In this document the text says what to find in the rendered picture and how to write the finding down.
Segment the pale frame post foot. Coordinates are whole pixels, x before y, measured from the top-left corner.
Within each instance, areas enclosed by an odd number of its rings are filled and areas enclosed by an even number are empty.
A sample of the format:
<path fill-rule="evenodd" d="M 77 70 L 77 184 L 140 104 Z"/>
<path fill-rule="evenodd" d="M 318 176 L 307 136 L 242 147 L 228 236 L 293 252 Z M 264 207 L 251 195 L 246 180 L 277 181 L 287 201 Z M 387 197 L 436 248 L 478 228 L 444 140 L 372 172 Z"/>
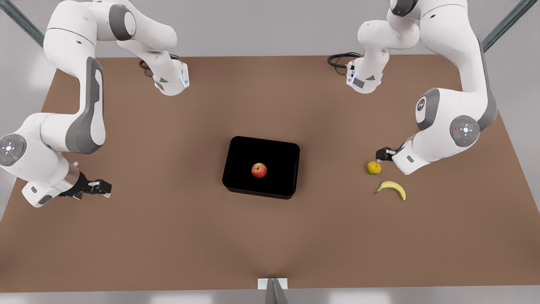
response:
<path fill-rule="evenodd" d="M 287 278 L 258 278 L 258 289 L 267 289 L 268 282 L 272 280 L 278 282 L 282 289 L 289 288 L 289 282 Z"/>

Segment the yellow banana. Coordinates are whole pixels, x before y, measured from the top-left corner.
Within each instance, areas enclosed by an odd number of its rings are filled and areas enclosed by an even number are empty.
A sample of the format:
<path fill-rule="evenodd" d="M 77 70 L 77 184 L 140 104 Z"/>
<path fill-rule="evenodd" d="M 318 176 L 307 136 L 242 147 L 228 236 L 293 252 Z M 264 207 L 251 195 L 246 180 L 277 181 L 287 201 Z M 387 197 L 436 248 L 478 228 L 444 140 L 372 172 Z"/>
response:
<path fill-rule="evenodd" d="M 384 182 L 382 182 L 380 184 L 380 186 L 378 187 L 378 189 L 375 191 L 375 193 L 379 193 L 382 189 L 393 189 L 399 194 L 400 198 L 403 201 L 406 200 L 406 192 L 405 192 L 404 188 L 400 184 L 398 184 L 398 183 L 396 183 L 394 181 L 384 181 Z"/>

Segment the black rectangular tray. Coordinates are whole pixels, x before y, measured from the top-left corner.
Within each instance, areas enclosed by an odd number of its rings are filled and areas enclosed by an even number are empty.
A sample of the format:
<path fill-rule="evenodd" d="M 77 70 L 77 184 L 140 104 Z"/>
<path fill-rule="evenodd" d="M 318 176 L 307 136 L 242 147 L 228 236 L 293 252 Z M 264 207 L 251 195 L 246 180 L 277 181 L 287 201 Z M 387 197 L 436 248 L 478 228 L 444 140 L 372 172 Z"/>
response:
<path fill-rule="evenodd" d="M 229 145 L 222 183 L 230 192 L 290 199 L 296 191 L 299 159 L 297 144 L 235 136 Z M 265 177 L 251 174 L 255 163 L 267 167 Z"/>

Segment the silver frame post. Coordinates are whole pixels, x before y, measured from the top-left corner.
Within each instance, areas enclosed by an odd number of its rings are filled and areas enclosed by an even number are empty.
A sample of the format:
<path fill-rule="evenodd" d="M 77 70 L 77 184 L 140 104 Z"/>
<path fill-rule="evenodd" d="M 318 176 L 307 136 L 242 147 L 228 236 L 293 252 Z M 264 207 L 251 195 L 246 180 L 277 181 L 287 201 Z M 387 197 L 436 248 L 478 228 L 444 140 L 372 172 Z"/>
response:
<path fill-rule="evenodd" d="M 482 40 L 483 51 L 488 51 L 517 21 L 532 8 L 538 0 L 519 0 L 512 10 Z"/>
<path fill-rule="evenodd" d="M 44 34 L 11 0 L 0 0 L 0 9 L 23 29 L 41 48 Z"/>
<path fill-rule="evenodd" d="M 278 279 L 267 279 L 264 304 L 289 304 L 289 300 Z"/>

